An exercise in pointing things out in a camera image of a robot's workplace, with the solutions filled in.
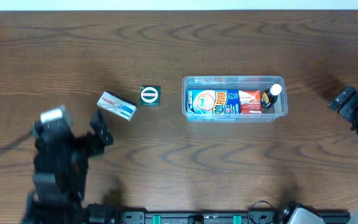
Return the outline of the white Panadol box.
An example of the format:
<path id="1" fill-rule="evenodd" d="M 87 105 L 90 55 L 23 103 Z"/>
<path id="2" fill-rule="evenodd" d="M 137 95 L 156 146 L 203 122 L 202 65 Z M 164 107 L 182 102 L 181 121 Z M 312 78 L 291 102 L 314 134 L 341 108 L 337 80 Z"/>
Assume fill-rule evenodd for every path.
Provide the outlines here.
<path id="1" fill-rule="evenodd" d="M 97 106 L 128 121 L 132 119 L 137 110 L 135 104 L 122 100 L 106 91 L 98 100 Z"/>

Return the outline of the green square box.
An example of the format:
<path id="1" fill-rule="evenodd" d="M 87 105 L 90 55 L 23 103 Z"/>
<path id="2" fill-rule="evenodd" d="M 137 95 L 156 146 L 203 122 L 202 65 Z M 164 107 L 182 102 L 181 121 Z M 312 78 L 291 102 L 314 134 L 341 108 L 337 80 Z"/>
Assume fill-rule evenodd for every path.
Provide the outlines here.
<path id="1" fill-rule="evenodd" d="M 139 103 L 142 106 L 159 106 L 160 95 L 159 86 L 141 86 Z"/>

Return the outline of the dark bottle white cap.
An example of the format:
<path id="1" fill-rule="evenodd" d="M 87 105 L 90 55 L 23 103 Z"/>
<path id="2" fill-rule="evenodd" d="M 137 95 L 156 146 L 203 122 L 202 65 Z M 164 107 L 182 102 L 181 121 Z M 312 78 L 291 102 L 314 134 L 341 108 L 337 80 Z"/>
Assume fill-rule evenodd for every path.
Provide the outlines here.
<path id="1" fill-rule="evenodd" d="M 270 88 L 266 89 L 261 95 L 261 105 L 264 109 L 271 108 L 278 100 L 279 94 L 282 92 L 282 86 L 273 84 Z"/>

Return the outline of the blue Cool Fever box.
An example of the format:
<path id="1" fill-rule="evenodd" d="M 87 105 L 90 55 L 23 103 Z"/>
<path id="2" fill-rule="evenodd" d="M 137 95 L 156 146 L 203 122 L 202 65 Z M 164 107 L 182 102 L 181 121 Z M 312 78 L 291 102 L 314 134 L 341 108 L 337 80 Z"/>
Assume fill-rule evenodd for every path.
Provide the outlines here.
<path id="1" fill-rule="evenodd" d="M 186 112 L 189 114 L 240 114 L 238 90 L 188 90 Z"/>

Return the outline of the red Panadol ActiFast box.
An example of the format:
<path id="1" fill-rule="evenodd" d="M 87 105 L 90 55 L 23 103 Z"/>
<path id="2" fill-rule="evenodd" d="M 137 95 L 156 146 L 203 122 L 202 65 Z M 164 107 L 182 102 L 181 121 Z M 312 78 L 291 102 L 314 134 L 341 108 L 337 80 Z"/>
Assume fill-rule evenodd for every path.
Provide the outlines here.
<path id="1" fill-rule="evenodd" d="M 261 114 L 260 91 L 239 90 L 241 114 Z"/>

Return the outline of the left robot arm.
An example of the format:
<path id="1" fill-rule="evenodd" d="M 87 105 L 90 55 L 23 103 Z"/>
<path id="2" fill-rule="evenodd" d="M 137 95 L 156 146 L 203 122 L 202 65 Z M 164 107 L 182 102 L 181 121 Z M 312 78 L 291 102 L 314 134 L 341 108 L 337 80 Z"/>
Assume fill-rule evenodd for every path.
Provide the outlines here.
<path id="1" fill-rule="evenodd" d="M 100 110 L 89 122 L 93 132 L 76 137 L 64 106 L 43 112 L 34 123 L 37 155 L 23 223 L 119 223 L 117 211 L 107 205 L 82 206 L 88 159 L 104 153 L 113 137 Z"/>

